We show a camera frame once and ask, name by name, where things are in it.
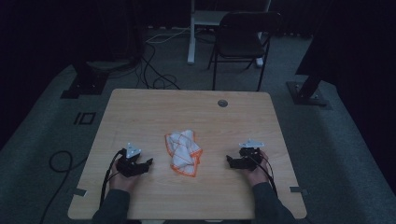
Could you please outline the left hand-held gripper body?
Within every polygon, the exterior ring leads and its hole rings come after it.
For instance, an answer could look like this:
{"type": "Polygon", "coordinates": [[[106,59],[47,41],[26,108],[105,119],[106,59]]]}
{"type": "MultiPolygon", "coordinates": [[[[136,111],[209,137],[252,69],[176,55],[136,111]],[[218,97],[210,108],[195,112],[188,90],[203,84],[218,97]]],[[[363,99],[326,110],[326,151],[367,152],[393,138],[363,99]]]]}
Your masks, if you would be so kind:
{"type": "Polygon", "coordinates": [[[141,149],[135,147],[131,143],[127,144],[126,148],[121,150],[121,158],[118,160],[117,170],[125,177],[139,175],[137,167],[143,163],[138,163],[137,159],[140,157],[141,149]]]}

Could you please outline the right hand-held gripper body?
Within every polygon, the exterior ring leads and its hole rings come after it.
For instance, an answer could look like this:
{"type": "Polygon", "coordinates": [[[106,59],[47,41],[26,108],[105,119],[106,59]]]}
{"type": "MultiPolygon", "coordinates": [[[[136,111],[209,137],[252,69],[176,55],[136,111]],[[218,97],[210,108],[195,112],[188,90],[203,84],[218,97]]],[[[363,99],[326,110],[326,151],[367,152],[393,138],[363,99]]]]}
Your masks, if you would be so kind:
{"type": "Polygon", "coordinates": [[[261,147],[264,146],[264,143],[248,139],[239,146],[240,162],[245,163],[247,169],[253,171],[262,162],[261,147]]]}

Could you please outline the white cloth with orange grid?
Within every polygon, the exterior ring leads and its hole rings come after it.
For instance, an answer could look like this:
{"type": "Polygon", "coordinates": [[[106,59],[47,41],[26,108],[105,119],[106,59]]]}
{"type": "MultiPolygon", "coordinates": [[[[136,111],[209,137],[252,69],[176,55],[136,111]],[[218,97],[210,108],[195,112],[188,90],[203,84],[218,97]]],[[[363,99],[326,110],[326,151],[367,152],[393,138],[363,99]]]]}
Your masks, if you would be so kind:
{"type": "Polygon", "coordinates": [[[166,150],[171,157],[171,169],[180,175],[196,177],[203,150],[195,142],[195,132],[174,132],[164,138],[166,150]]]}

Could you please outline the person's left hand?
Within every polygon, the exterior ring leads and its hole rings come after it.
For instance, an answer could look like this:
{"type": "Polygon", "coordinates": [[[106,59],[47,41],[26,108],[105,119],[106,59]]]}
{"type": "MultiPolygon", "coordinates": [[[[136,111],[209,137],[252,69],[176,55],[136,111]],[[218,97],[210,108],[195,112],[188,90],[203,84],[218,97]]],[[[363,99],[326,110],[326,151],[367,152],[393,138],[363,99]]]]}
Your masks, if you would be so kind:
{"type": "Polygon", "coordinates": [[[131,177],[125,177],[124,175],[121,175],[118,172],[117,164],[118,164],[118,162],[115,161],[115,163],[112,165],[111,175],[110,175],[110,178],[108,180],[109,188],[110,189],[123,190],[123,191],[126,191],[128,193],[132,193],[133,190],[134,190],[135,185],[138,182],[139,175],[131,176],[131,177]]]}

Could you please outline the person's right hand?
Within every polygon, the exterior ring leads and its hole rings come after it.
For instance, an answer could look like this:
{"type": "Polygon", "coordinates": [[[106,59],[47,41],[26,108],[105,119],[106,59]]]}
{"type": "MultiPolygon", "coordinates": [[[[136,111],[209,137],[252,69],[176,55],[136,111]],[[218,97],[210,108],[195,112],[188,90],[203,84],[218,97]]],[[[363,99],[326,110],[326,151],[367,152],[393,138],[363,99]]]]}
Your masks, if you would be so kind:
{"type": "Polygon", "coordinates": [[[262,151],[262,162],[261,165],[258,166],[255,170],[249,171],[249,170],[244,170],[243,174],[247,178],[247,182],[251,187],[254,187],[260,183],[268,183],[269,182],[269,177],[267,175],[268,173],[268,165],[267,165],[267,160],[268,156],[262,151]]]}

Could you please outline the grey round stand base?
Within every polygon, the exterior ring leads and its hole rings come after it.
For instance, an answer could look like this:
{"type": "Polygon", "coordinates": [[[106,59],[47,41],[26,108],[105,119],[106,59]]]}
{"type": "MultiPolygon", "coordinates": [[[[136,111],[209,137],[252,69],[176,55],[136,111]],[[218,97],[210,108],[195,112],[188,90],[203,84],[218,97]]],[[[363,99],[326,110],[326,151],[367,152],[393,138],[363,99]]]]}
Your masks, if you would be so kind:
{"type": "Polygon", "coordinates": [[[130,67],[130,63],[128,61],[115,61],[115,62],[107,62],[107,61],[95,61],[95,62],[87,62],[87,65],[96,70],[114,72],[120,71],[124,69],[128,69],[130,67]]]}

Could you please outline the black folding chair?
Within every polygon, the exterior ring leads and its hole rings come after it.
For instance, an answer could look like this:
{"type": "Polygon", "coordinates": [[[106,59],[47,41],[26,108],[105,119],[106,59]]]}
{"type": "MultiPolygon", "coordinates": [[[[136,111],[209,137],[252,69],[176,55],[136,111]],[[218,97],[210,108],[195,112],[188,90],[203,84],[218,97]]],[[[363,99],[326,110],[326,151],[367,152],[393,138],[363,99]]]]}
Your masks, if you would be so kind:
{"type": "Polygon", "coordinates": [[[214,65],[212,90],[216,88],[219,63],[247,63],[247,69],[262,59],[257,91],[261,89],[272,36],[278,31],[282,16],[278,12],[229,12],[215,32],[215,43],[207,68],[214,65]]]}

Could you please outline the black stand base plate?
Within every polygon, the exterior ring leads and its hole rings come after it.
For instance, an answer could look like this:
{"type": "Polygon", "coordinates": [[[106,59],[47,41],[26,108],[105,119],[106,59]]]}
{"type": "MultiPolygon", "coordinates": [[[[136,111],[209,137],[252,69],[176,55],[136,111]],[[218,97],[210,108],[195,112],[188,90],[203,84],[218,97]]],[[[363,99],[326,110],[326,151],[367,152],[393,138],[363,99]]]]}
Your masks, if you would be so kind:
{"type": "Polygon", "coordinates": [[[309,76],[305,82],[288,81],[287,87],[290,96],[296,105],[316,105],[326,107],[329,102],[325,100],[318,89],[321,79],[309,76]]]}
{"type": "Polygon", "coordinates": [[[77,99],[80,95],[101,95],[108,72],[97,71],[83,63],[73,63],[77,75],[68,90],[61,94],[62,99],[77,99]]]}

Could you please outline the white desk frame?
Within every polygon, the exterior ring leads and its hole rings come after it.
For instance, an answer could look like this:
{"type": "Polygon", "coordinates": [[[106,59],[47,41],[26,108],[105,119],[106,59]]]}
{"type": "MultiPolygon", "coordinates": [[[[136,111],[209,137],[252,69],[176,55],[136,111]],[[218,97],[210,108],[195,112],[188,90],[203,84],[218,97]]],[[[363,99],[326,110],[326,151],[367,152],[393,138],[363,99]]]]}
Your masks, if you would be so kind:
{"type": "Polygon", "coordinates": [[[223,16],[227,14],[227,11],[216,11],[216,10],[197,10],[195,8],[196,0],[191,0],[191,13],[190,13],[190,43],[187,57],[187,64],[193,65],[195,63],[195,51],[196,51],[196,38],[197,34],[196,25],[203,26],[218,26],[223,16]]]}

